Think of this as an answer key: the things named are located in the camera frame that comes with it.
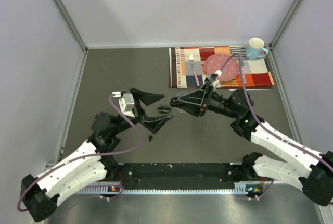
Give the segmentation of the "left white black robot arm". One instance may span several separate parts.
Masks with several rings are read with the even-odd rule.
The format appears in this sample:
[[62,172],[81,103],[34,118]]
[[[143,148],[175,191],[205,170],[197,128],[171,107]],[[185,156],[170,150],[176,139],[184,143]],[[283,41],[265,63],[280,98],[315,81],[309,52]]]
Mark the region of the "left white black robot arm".
[[109,103],[118,114],[97,113],[91,126],[92,135],[75,151],[45,172],[25,176],[21,181],[17,210],[29,212],[35,222],[40,222],[86,186],[103,179],[115,179],[119,165],[114,155],[139,148],[135,146],[116,151],[120,143],[118,134],[129,128],[137,130],[138,124],[152,134],[158,133],[173,116],[149,117],[143,106],[149,106],[164,97],[164,94],[143,92],[136,88],[131,88],[129,92],[111,93]]

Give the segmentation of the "black marbled earbud charging case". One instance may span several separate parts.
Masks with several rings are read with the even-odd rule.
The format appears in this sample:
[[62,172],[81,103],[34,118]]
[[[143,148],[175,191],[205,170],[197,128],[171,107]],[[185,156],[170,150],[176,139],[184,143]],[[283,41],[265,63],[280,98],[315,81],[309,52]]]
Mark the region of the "black marbled earbud charging case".
[[158,106],[157,111],[160,114],[169,114],[171,112],[171,108],[169,106]]

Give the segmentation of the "glossy black gold-striped earbud case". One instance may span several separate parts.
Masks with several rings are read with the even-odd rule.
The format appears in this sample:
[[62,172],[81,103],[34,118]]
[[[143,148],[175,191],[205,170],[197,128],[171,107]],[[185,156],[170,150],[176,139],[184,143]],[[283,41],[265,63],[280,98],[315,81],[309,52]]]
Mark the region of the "glossy black gold-striped earbud case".
[[179,107],[182,105],[182,102],[179,101],[178,97],[173,97],[171,100],[170,100],[170,106],[171,107]]

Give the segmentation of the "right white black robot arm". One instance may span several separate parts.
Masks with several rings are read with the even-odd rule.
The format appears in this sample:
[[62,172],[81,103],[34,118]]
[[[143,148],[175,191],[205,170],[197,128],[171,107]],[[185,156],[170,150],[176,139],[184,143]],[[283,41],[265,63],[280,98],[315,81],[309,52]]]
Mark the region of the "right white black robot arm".
[[210,82],[198,90],[171,99],[170,105],[193,116],[204,116],[206,111],[221,114],[234,121],[233,131],[259,145],[281,161],[252,153],[243,159],[243,174],[249,180],[268,177],[302,191],[320,206],[332,204],[332,152],[312,150],[283,135],[253,111],[253,101],[243,89],[235,90],[229,98],[214,91]]

